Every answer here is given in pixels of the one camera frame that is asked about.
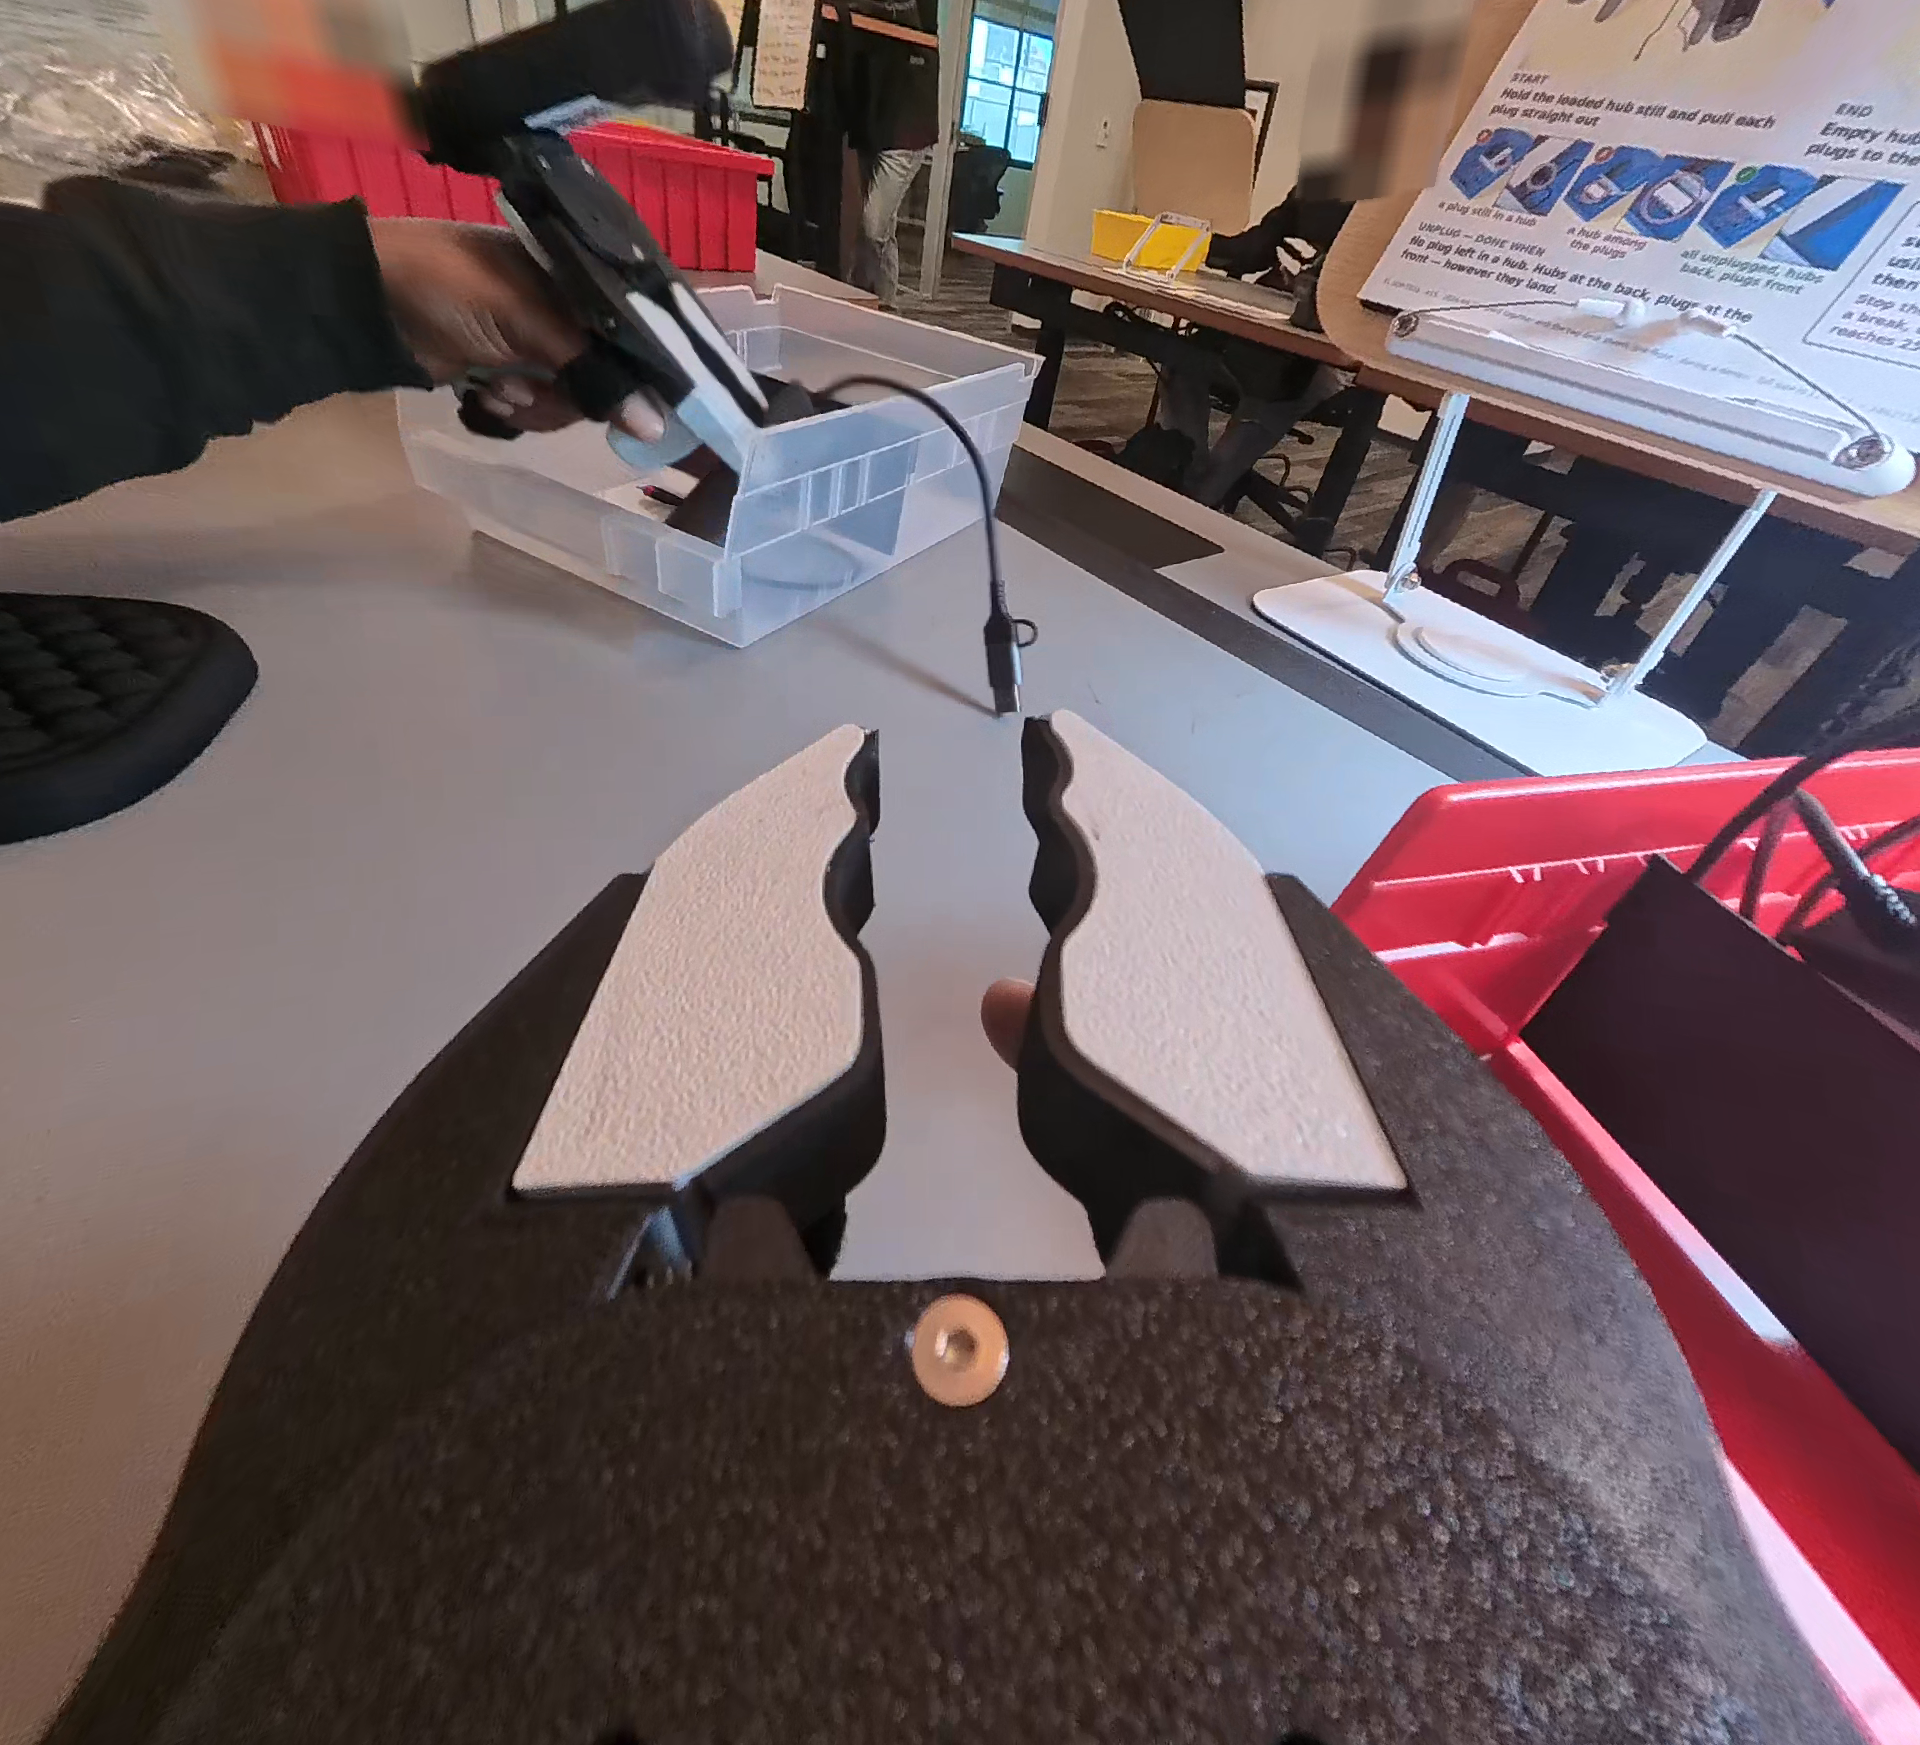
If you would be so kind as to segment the clear plastic bin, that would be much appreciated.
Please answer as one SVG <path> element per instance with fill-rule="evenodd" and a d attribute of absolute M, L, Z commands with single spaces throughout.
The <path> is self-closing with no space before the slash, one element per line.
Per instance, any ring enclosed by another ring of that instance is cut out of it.
<path fill-rule="evenodd" d="M 695 494 L 686 453 L 602 428 L 475 438 L 449 389 L 397 399 L 414 481 L 468 531 L 730 650 L 982 524 L 969 447 L 920 392 L 965 424 L 996 494 L 1040 377 L 1030 350 L 809 291 L 705 305 L 748 370 L 830 405 L 764 431 L 730 499 Z"/>

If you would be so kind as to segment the person's left hand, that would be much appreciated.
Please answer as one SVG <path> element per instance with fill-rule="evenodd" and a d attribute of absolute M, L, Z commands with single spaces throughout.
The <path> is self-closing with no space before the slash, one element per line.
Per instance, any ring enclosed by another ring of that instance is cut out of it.
<path fill-rule="evenodd" d="M 505 225 L 370 223 L 397 339 L 433 384 L 468 389 L 514 431 L 588 424 L 559 370 L 588 353 L 554 275 Z"/>

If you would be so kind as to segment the brown wooden table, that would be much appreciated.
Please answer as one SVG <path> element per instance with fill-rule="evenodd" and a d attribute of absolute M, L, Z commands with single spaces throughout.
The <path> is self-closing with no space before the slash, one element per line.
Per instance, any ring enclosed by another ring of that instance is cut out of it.
<path fill-rule="evenodd" d="M 1314 367 L 1307 332 L 1277 310 L 1284 344 L 1243 339 L 1210 316 L 1144 305 L 1144 275 L 1118 266 L 1068 272 L 1003 240 L 965 240 L 989 266 L 989 305 L 1040 322 L 1040 384 L 1030 424 L 1049 424 L 1068 344 L 1098 344 L 1158 367 L 1164 384 L 1199 389 L 1199 412 L 1243 416 L 1256 389 L 1307 389 L 1299 428 L 1330 428 L 1331 447 L 1314 487 L 1291 481 L 1284 438 L 1231 481 L 1210 508 L 1239 513 L 1314 561 L 1382 570 L 1413 508 L 1413 471 L 1426 438 L 1382 438 L 1382 392 L 1347 384 L 1347 361 Z M 1488 499 L 1501 513 L 1532 513 L 1514 561 L 1424 544 L 1424 578 L 1492 623 L 1577 654 L 1625 666 L 1672 623 L 1679 580 L 1702 570 L 1734 524 L 1734 502 L 1702 487 L 1654 481 L 1604 459 L 1553 459 L 1544 446 L 1466 424 L 1434 524 Z M 1920 688 L 1920 570 L 1913 549 L 1880 578 L 1859 538 L 1767 513 L 1734 570 L 1710 585 L 1668 657 L 1650 700 L 1714 734 L 1736 716 L 1736 751 L 1801 751 L 1843 734 L 1880 734 L 1913 716 Z"/>

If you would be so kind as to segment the crumpled clear plastic bag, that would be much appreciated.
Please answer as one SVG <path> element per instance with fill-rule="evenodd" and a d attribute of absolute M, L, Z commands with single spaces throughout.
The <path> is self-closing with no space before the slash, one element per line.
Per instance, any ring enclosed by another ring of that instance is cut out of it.
<path fill-rule="evenodd" d="M 155 48 L 23 46 L 0 61 L 0 154 L 25 171 L 110 171 L 203 191 L 255 159 L 246 122 L 190 104 Z"/>

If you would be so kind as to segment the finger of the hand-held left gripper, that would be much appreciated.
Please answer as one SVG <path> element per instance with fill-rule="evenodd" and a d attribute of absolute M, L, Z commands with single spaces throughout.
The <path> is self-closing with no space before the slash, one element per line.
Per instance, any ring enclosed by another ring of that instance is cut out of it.
<path fill-rule="evenodd" d="M 658 389 L 636 389 L 615 416 L 611 416 L 611 447 L 623 471 L 658 476 L 668 468 L 683 471 L 706 471 L 739 468 L 739 447 L 755 446 L 755 392 L 686 392 L 668 405 Z"/>
<path fill-rule="evenodd" d="M 633 285 L 633 350 L 647 389 L 694 431 L 764 431 L 777 424 L 769 392 L 683 275 Z"/>

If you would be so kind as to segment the person's left forearm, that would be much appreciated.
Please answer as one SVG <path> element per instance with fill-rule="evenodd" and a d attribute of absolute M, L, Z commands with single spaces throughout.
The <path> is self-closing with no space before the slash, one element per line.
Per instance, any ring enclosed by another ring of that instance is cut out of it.
<path fill-rule="evenodd" d="M 331 392 L 433 389 L 370 219 L 68 178 L 0 204 L 0 520 L 173 476 Z"/>

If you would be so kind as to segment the white document stand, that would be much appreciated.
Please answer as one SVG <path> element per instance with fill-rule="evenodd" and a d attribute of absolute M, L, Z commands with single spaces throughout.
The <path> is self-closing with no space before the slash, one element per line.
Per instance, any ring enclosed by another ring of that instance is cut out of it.
<path fill-rule="evenodd" d="M 1387 178 L 1382 199 L 1352 212 L 1319 275 L 1319 316 L 1347 361 L 1408 405 L 1441 405 L 1398 544 L 1382 570 L 1268 585 L 1256 592 L 1256 616 L 1532 778 L 1658 771 L 1689 760 L 1702 734 L 1683 710 L 1644 700 L 1644 681 L 1761 520 L 1784 502 L 1859 513 L 1875 499 L 1896 499 L 1913 487 L 1913 447 L 1890 446 L 1872 424 L 1843 438 L 1835 428 L 1784 416 L 1774 405 L 1683 405 L 1654 392 L 1644 377 L 1625 377 L 1625 392 L 1600 392 L 1596 384 L 1553 370 L 1538 350 L 1504 344 L 1504 361 L 1492 367 L 1466 353 L 1454 332 L 1444 332 L 1441 350 L 1424 344 L 1418 332 L 1426 316 L 1360 305 L 1358 291 L 1373 275 L 1408 212 L 1426 193 L 1444 147 L 1514 25 L 1521 0 L 1471 4 L 1461 70 L 1444 99 L 1444 131 L 1418 151 L 1418 171 Z M 1714 494 L 1734 499 L 1734 524 L 1644 654 L 1596 669 L 1577 654 L 1553 654 L 1526 634 L 1444 601 L 1441 580 L 1424 578 L 1424 531 L 1452 481 L 1452 453 L 1466 424 L 1604 468 L 1702 471 Z"/>

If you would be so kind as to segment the wooden chair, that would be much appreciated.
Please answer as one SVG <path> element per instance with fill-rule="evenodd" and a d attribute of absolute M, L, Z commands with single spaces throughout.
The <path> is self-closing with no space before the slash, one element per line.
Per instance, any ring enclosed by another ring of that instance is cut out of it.
<path fill-rule="evenodd" d="M 1243 104 L 1142 99 L 1131 131 L 1133 219 L 1243 233 L 1256 204 L 1256 115 Z"/>

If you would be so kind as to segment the red ribbed plastic bin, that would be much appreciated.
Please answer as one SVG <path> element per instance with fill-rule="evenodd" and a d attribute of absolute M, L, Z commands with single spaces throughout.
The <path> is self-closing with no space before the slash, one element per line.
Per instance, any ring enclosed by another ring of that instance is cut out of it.
<path fill-rule="evenodd" d="M 433 168 L 422 151 L 317 129 L 255 129 L 274 204 L 364 199 L 380 223 L 500 223 L 500 181 Z M 759 272 L 759 191 L 769 154 L 686 131 L 602 122 L 569 131 L 683 272 Z"/>

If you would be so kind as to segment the black bin divider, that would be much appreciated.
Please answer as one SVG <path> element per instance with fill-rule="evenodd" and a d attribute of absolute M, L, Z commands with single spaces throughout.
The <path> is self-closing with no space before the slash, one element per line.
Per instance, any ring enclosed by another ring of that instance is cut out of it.
<path fill-rule="evenodd" d="M 1801 942 L 1650 858 L 1521 1041 L 1913 1464 L 1913 923 L 1875 900 Z"/>

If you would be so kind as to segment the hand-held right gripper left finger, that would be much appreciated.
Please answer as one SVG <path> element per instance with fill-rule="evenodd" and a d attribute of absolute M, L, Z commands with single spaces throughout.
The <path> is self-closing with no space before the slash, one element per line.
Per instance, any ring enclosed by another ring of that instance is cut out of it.
<path fill-rule="evenodd" d="M 647 872 L 514 1196 L 846 1196 L 884 1139 L 872 734 L 838 728 Z"/>

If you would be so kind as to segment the easel with paper sheets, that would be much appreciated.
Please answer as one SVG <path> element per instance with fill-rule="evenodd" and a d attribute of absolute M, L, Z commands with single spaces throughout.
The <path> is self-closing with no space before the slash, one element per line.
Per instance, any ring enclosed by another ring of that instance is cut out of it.
<path fill-rule="evenodd" d="M 820 0 L 715 0 L 730 25 L 730 104 L 809 113 Z"/>

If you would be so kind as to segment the small black usb hub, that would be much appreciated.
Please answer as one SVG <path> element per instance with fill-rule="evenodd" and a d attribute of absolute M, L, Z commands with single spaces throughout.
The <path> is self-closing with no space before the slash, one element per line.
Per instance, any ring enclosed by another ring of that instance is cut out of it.
<path fill-rule="evenodd" d="M 809 424 L 820 416 L 823 405 L 797 389 L 797 384 L 778 384 L 778 377 L 755 377 L 764 389 L 764 428 L 791 428 L 791 424 Z M 686 416 L 675 412 L 668 438 L 694 438 L 686 453 L 675 453 L 653 481 L 636 487 L 636 513 L 668 524 L 668 531 L 686 531 L 695 544 L 715 544 L 723 549 L 730 538 L 730 508 L 734 508 L 734 494 L 739 494 L 739 471 L 715 453 L 694 428 Z"/>

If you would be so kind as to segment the black folded panel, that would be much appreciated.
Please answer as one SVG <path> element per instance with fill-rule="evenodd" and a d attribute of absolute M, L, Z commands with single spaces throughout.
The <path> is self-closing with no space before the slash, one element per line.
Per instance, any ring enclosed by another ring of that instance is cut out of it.
<path fill-rule="evenodd" d="M 1243 104 L 1243 0 L 1118 0 L 1142 99 Z"/>

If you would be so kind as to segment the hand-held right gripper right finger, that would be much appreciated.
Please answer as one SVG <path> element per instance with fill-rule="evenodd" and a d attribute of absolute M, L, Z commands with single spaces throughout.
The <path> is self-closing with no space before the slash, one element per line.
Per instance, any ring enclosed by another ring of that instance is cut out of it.
<path fill-rule="evenodd" d="M 1408 1196 L 1408 1162 L 1256 856 L 1071 710 L 1021 719 L 1021 1139 L 1079 1205 Z"/>

